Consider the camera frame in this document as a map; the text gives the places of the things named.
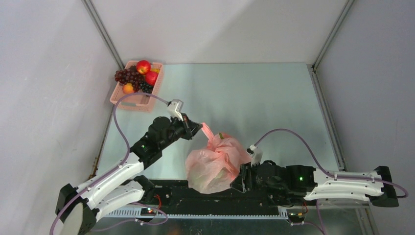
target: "fruit basket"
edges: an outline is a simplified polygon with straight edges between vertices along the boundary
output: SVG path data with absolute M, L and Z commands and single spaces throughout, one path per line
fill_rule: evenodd
M 128 61 L 127 65 L 125 66 L 125 69 L 128 69 L 131 66 L 134 66 L 137 64 L 138 61 L 130 60 Z M 161 83 L 163 81 L 164 77 L 164 70 L 163 70 L 163 64 L 160 63 L 152 63 L 151 69 L 160 69 L 159 75 L 157 76 L 156 83 L 154 84 L 153 91 L 151 94 L 157 95 L 159 93 Z M 113 94 L 111 95 L 110 102 L 113 104 L 116 104 L 119 99 L 121 99 L 123 96 L 125 96 L 125 93 L 122 90 L 123 85 L 120 84 L 120 82 L 117 83 Z M 156 99 L 154 97 L 146 96 L 146 95 L 133 95 L 126 99 L 124 99 L 118 107 L 121 109 L 127 109 L 127 110 L 134 110 L 134 111 L 143 111 L 143 112 L 151 112 L 154 107 L 154 103 L 156 102 Z

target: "pink plastic bag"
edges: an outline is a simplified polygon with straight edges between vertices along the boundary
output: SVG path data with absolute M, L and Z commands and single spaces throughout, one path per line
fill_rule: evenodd
M 235 138 L 223 133 L 214 136 L 205 123 L 202 131 L 208 138 L 206 148 L 193 150 L 186 159 L 189 188 L 205 194 L 229 189 L 240 165 L 251 157 Z

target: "light green tabletop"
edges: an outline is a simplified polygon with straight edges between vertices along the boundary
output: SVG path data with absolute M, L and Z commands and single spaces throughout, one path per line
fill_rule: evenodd
M 159 96 L 182 100 L 182 112 L 191 120 L 205 122 L 215 134 L 228 133 L 246 147 L 271 129 L 291 129 L 305 138 L 325 169 L 338 170 L 306 64 L 166 65 Z M 116 114 L 130 145 L 145 134 L 154 118 L 168 117 L 161 102 L 151 113 L 118 109 Z M 179 140 L 143 174 L 149 179 L 186 179 L 186 157 L 206 143 L 201 131 L 192 141 Z M 289 133 L 273 133 L 259 147 L 263 160 L 277 165 L 316 166 L 302 142 Z M 112 167 L 126 151 L 112 120 L 97 174 Z

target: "white wall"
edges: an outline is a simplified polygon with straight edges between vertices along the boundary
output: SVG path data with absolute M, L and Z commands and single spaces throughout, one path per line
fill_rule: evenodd
M 312 64 L 346 0 L 94 0 L 121 59 Z
M 0 33 L 0 234 L 45 235 L 91 172 L 116 65 L 79 0 L 3 1 Z
M 413 0 L 356 1 L 318 68 L 350 170 L 387 165 L 411 194 L 372 207 L 382 235 L 415 230 L 414 13 Z

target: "bunch of red grapes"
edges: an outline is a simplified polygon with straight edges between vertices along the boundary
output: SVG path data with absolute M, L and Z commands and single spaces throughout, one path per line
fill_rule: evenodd
M 135 92 L 138 92 L 140 89 L 143 89 L 143 92 L 151 93 L 153 90 L 153 87 L 151 87 L 150 92 L 147 92 L 149 90 L 147 86 L 145 86 L 146 91 L 144 91 L 144 87 L 143 87 L 143 84 L 145 84 L 144 75 L 140 74 L 137 71 L 136 66 L 131 66 L 125 70 L 118 70 L 115 73 L 115 81 L 120 82 L 122 85 L 131 83 L 133 85 Z

